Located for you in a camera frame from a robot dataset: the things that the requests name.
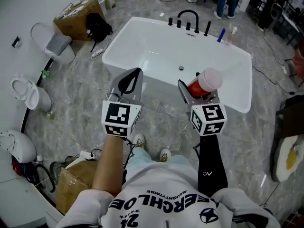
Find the tile floor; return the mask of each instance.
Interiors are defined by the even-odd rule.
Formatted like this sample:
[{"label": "tile floor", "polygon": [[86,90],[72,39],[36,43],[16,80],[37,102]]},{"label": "tile floor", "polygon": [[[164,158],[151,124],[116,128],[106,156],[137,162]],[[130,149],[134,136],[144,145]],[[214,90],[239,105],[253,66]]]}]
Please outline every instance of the tile floor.
[{"label": "tile floor", "polygon": [[[240,12],[233,20],[217,20],[213,15],[215,7],[216,4],[210,0],[207,3],[199,0],[197,4],[185,0],[122,0],[117,2],[115,11],[108,12],[106,18],[110,24],[115,18],[115,24],[121,20],[114,36],[132,16],[164,21],[173,17],[176,23],[178,12],[184,9],[198,13],[202,31],[207,22],[212,21],[209,33],[214,36],[218,36],[222,28],[228,28],[229,23],[232,23],[238,27],[234,44],[252,54],[253,65],[273,81],[278,80],[285,90],[297,90],[283,73],[282,66],[276,62],[273,51],[263,38],[264,34],[257,29],[251,17]],[[189,21],[192,25],[195,22],[194,16],[187,14],[182,16],[182,21]],[[272,31],[267,31],[265,38],[279,62],[293,56],[293,48]],[[34,142],[38,154],[44,155],[47,167],[52,161],[63,161],[68,155],[76,155],[81,150],[91,151],[103,146],[105,134],[100,124],[100,112],[111,75],[101,58],[95,61],[90,59],[92,45],[73,42],[75,60],[65,66],[53,63],[51,77],[43,80],[41,87],[52,99],[55,119],[47,119],[41,111],[30,112],[26,134]],[[288,97],[288,94],[253,69],[250,112],[241,114],[227,109],[228,124],[223,134],[218,135],[229,186],[241,188],[257,204],[264,203],[277,186],[270,176],[269,155],[274,137],[275,112]],[[145,135],[149,154],[156,159],[160,150],[166,147],[174,154],[186,156],[197,169],[198,158],[191,147],[199,142],[199,136],[187,120],[186,106],[172,105],[170,101],[159,101],[147,95],[142,96],[142,101],[144,109],[134,132]],[[268,201],[267,207],[278,220],[304,204],[304,178],[300,172],[303,166],[281,183]],[[267,175],[266,180],[261,186],[264,175]]]}]

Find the white bathtub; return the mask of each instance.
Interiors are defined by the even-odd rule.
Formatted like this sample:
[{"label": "white bathtub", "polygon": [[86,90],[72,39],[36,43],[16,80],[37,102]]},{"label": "white bathtub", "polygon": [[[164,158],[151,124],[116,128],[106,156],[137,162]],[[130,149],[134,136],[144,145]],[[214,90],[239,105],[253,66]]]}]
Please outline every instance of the white bathtub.
[{"label": "white bathtub", "polygon": [[196,72],[213,67],[224,78],[218,90],[220,101],[242,113],[250,110],[251,55],[236,46],[218,43],[214,36],[205,37],[203,32],[196,34],[183,26],[177,28],[159,20],[132,17],[105,51],[102,61],[113,76],[140,67],[145,92],[178,104],[183,103],[178,80],[188,84]]}]

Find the black faucet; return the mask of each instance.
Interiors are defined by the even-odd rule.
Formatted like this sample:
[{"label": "black faucet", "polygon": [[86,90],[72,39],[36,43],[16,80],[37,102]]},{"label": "black faucet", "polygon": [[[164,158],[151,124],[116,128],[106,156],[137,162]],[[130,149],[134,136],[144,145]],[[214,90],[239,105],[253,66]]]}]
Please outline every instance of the black faucet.
[{"label": "black faucet", "polygon": [[186,10],[183,10],[182,12],[180,12],[177,17],[180,18],[181,15],[183,13],[186,13],[186,12],[190,12],[190,13],[193,13],[195,15],[195,17],[196,17],[196,26],[195,26],[195,31],[194,32],[198,34],[199,33],[199,16],[198,16],[198,14],[196,12],[194,12],[193,10],[190,10],[190,9],[186,9]]}]

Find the black bag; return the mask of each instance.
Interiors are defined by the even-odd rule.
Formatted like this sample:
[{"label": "black bag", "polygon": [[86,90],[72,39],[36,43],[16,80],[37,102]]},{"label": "black bag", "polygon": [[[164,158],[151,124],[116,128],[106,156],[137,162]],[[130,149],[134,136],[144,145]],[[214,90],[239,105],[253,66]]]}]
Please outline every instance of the black bag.
[{"label": "black bag", "polygon": [[97,43],[103,41],[106,36],[112,33],[112,27],[98,13],[90,13],[86,17],[86,28],[89,30],[88,37],[95,41],[91,50]]}]

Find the white t-shirt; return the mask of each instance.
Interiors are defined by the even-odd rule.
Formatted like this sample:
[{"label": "white t-shirt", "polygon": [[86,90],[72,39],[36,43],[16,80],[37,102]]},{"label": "white t-shirt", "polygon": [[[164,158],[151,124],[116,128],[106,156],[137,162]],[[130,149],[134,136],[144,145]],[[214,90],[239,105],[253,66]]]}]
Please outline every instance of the white t-shirt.
[{"label": "white t-shirt", "polygon": [[115,198],[105,191],[81,192],[57,227],[77,224],[99,224],[105,228],[231,227],[232,211],[199,193],[197,176],[193,168],[184,165],[143,164],[128,170],[128,181]]}]

